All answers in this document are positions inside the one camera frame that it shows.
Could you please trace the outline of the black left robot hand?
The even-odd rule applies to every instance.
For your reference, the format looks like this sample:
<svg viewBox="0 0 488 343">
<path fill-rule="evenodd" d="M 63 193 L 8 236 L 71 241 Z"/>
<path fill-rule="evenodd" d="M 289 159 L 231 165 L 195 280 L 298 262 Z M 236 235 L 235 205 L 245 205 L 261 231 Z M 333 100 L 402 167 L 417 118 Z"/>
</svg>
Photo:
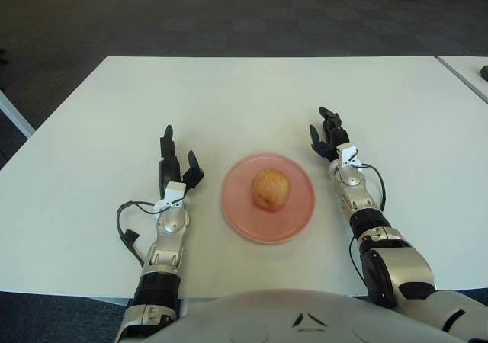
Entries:
<svg viewBox="0 0 488 343">
<path fill-rule="evenodd" d="M 188 152 L 190 168 L 181 175 L 180 163 L 175 154 L 175 142 L 173 141 L 173 128 L 169 124 L 165 128 L 163 136 L 159 139 L 161 160 L 159 161 L 159 194 L 163 198 L 170 181 L 184 183 L 185 193 L 194 189 L 204 178 L 204 171 L 200 167 L 197 157 L 192 150 Z"/>
</svg>

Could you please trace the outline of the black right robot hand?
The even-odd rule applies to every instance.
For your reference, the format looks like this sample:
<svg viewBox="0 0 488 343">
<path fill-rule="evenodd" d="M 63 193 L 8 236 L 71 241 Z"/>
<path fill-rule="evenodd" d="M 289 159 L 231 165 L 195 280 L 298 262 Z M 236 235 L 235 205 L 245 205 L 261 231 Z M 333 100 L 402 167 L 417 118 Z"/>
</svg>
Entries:
<svg viewBox="0 0 488 343">
<path fill-rule="evenodd" d="M 333 162 L 339 158 L 337 146 L 349 142 L 348 134 L 342 127 L 342 120 L 337 113 L 333 113 L 325 107 L 319 107 L 319 114 L 323 118 L 325 140 L 322 141 L 319 138 L 318 130 L 310 124 L 311 148 L 323 159 Z"/>
</svg>

